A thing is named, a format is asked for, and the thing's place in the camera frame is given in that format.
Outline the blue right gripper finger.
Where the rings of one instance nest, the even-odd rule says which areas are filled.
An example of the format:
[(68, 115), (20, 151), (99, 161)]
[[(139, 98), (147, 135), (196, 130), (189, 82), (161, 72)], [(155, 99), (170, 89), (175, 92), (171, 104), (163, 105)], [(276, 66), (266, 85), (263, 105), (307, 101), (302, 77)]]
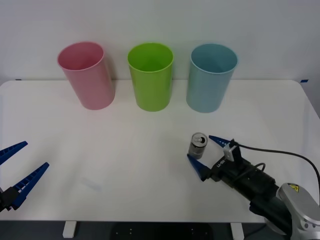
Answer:
[(222, 147), (224, 149), (230, 149), (230, 141), (229, 140), (226, 140), (224, 138), (220, 138), (217, 136), (213, 136), (213, 135), (209, 135), (208, 137), (210, 140), (214, 141), (220, 147)]
[(212, 170), (209, 167), (199, 162), (190, 154), (187, 154), (187, 158), (202, 182), (212, 177)]

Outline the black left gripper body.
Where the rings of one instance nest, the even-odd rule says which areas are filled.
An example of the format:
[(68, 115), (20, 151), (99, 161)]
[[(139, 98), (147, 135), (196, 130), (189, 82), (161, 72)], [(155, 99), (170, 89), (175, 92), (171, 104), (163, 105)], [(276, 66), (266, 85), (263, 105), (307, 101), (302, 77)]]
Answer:
[(4, 191), (0, 193), (0, 211), (3, 210), (11, 210), (11, 204), (12, 204), (12, 196), (9, 191)]

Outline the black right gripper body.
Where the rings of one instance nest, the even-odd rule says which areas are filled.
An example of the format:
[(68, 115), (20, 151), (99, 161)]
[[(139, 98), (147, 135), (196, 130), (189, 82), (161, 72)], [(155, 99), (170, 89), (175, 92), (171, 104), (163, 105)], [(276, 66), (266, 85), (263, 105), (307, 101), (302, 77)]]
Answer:
[[(232, 189), (251, 201), (256, 196), (270, 199), (276, 195), (278, 186), (274, 178), (260, 169), (251, 170), (254, 166), (246, 159), (241, 160), (240, 165), (222, 157), (211, 168), (211, 178), (215, 182), (223, 181)], [(242, 173), (251, 170), (246, 175), (239, 177)]]

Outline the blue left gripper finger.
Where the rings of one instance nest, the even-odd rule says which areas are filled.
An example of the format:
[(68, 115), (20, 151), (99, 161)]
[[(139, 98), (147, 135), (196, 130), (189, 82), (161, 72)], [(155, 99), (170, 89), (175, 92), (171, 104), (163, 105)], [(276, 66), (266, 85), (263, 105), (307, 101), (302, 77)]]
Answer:
[(49, 163), (45, 162), (35, 171), (30, 173), (27, 177), (16, 183), (14, 186), (9, 187), (4, 191), (4, 208), (8, 211), (10, 209), (17, 210), (23, 202), (27, 199), (28, 194), (46, 172)]
[(0, 165), (5, 163), (9, 158), (11, 158), (13, 155), (15, 155), (18, 151), (20, 151), (27, 145), (28, 143), (26, 141), (23, 141), (0, 150)]

